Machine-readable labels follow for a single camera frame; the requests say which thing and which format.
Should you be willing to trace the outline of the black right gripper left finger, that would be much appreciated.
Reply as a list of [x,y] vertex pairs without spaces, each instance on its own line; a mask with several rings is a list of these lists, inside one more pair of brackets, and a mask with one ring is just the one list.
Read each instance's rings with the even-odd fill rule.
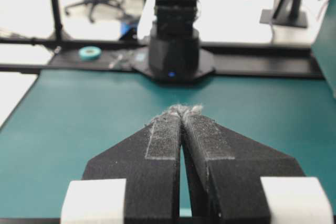
[[68,186],[61,223],[176,223],[181,127],[165,112],[90,159]]

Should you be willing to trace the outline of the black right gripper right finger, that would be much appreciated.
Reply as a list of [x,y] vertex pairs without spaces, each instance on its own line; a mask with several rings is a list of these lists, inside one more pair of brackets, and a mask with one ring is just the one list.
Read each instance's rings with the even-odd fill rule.
[[182,113],[193,216],[214,223],[330,223],[330,202],[298,161],[201,113]]

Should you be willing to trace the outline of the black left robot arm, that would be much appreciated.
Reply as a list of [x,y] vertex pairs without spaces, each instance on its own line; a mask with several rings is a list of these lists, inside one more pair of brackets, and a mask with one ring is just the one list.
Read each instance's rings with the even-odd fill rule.
[[155,0],[149,67],[156,78],[190,81],[199,64],[199,37],[193,23],[197,0]]

